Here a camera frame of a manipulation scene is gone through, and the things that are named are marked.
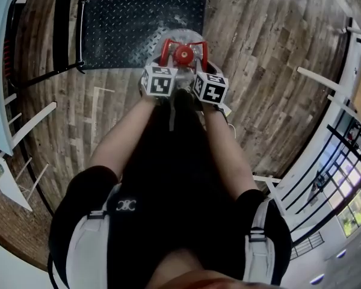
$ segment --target light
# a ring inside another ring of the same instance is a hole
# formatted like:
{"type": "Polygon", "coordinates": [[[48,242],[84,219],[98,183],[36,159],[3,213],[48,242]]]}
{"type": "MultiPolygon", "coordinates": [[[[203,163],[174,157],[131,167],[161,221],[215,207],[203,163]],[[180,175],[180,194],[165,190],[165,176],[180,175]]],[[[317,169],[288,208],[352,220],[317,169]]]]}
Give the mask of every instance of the light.
{"type": "Polygon", "coordinates": [[[313,278],[310,283],[312,285],[318,285],[324,279],[324,276],[325,274],[318,275],[316,278],[313,278]]]}
{"type": "Polygon", "coordinates": [[[343,250],[342,252],[340,252],[336,257],[337,257],[337,258],[342,258],[343,256],[345,256],[346,252],[347,252],[347,250],[344,249],[344,250],[343,250]]]}

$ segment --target wooden floor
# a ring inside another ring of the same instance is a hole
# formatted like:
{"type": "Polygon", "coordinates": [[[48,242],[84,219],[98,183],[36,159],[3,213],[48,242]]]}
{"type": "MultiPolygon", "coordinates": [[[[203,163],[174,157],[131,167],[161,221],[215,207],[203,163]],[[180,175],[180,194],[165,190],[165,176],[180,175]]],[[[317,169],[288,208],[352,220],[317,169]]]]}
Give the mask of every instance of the wooden floor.
{"type": "MultiPolygon", "coordinates": [[[[211,0],[203,36],[210,60],[229,78],[225,103],[251,167],[280,177],[302,148],[327,101],[324,86],[297,73],[303,66],[335,80],[345,50],[347,16],[361,24],[358,0],[211,0]]],[[[18,32],[23,80],[52,70],[54,0],[28,0],[18,32]]],[[[70,14],[75,59],[76,9],[70,14]]],[[[53,210],[91,152],[138,100],[139,69],[71,70],[21,93],[23,122],[52,101],[55,112],[26,143],[33,169],[50,166],[40,186],[53,210]]]]}

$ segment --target person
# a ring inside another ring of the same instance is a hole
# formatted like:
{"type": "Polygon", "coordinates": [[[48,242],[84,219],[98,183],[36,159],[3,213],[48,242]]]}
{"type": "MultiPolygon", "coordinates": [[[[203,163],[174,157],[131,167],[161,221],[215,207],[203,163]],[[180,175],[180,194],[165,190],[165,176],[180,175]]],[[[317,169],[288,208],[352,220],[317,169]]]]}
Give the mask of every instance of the person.
{"type": "MultiPolygon", "coordinates": [[[[70,182],[51,224],[49,248],[67,285],[66,258],[79,220],[106,202],[108,288],[247,288],[245,235],[266,196],[258,190],[224,115],[203,104],[205,128],[185,89],[171,105],[146,95],[102,139],[70,182]],[[110,194],[115,185],[119,191],[110,194]]],[[[292,241],[276,204],[265,234],[279,285],[292,241]]]]}

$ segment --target white cube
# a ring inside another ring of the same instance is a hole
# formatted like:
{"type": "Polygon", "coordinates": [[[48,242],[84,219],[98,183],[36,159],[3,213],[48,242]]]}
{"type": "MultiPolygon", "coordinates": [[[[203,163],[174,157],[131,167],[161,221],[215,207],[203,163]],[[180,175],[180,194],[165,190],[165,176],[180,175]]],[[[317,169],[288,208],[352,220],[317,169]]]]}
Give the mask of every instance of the white cube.
{"type": "Polygon", "coordinates": [[[146,94],[151,96],[170,96],[174,89],[178,69],[160,66],[145,66],[141,84],[146,94]]]}
{"type": "Polygon", "coordinates": [[[229,81],[225,77],[203,72],[195,75],[193,91],[201,102],[221,104],[228,88],[229,81]]]}

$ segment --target white beam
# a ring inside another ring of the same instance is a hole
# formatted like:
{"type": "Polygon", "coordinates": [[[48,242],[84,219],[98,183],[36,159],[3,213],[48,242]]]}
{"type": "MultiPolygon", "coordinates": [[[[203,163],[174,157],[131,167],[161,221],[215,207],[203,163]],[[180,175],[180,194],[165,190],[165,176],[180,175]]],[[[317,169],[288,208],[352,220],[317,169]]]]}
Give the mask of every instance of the white beam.
{"type": "Polygon", "coordinates": [[[20,175],[23,173],[23,171],[25,170],[25,168],[28,166],[28,164],[32,161],[32,157],[30,157],[28,159],[28,161],[25,163],[25,165],[20,169],[20,172],[17,174],[17,176],[15,177],[15,181],[17,181],[17,179],[19,179],[20,175]]]}
{"type": "Polygon", "coordinates": [[[42,172],[40,172],[39,176],[37,177],[34,185],[32,186],[31,188],[31,191],[29,192],[27,198],[25,199],[27,202],[29,201],[30,197],[32,196],[32,193],[34,192],[35,188],[36,188],[36,185],[39,183],[40,179],[42,178],[42,176],[44,175],[45,171],[47,170],[48,168],[48,163],[47,165],[45,165],[45,167],[43,168],[42,172]]]}
{"type": "Polygon", "coordinates": [[[19,113],[16,117],[12,118],[11,120],[8,121],[8,125],[11,125],[16,119],[18,119],[20,116],[22,115],[22,113],[19,113]]]}
{"type": "Polygon", "coordinates": [[[326,85],[328,88],[331,88],[332,90],[341,93],[342,95],[346,96],[348,99],[351,97],[350,92],[347,92],[346,89],[335,83],[334,81],[331,81],[330,79],[327,79],[319,74],[316,74],[315,72],[312,72],[311,70],[304,69],[302,67],[298,67],[297,72],[305,75],[320,84],[326,85]]]}
{"type": "Polygon", "coordinates": [[[16,4],[25,4],[26,0],[16,0],[16,4]]]}
{"type": "Polygon", "coordinates": [[[276,179],[276,178],[269,178],[267,176],[254,176],[253,175],[253,179],[255,181],[262,181],[262,182],[266,182],[266,181],[271,181],[272,183],[279,183],[281,182],[281,179],[276,179]]]}
{"type": "Polygon", "coordinates": [[[281,215],[284,216],[287,214],[285,207],[283,206],[282,200],[278,195],[278,192],[276,191],[276,188],[274,187],[273,183],[270,181],[270,178],[267,178],[266,185],[269,188],[269,191],[271,193],[271,197],[273,197],[274,201],[277,204],[278,210],[280,211],[281,215]]]}
{"type": "Polygon", "coordinates": [[[53,112],[56,107],[56,102],[50,103],[47,107],[44,107],[39,113],[37,113],[31,120],[24,124],[24,126],[12,137],[12,148],[16,147],[21,139],[23,139],[48,114],[53,112]]]}
{"type": "Polygon", "coordinates": [[[347,27],[347,30],[352,32],[352,33],[356,33],[356,34],[360,34],[361,35],[361,30],[360,29],[356,29],[356,28],[352,28],[350,26],[347,27]]]}
{"type": "Polygon", "coordinates": [[[8,105],[10,102],[12,102],[14,99],[16,99],[16,93],[11,94],[9,97],[4,99],[4,105],[8,105]]]}
{"type": "Polygon", "coordinates": [[[355,118],[358,122],[361,123],[361,119],[359,118],[359,115],[352,110],[351,108],[347,107],[344,103],[340,102],[339,100],[335,99],[331,95],[328,95],[327,98],[331,100],[336,105],[340,106],[343,110],[345,110],[351,117],[355,118]]]}

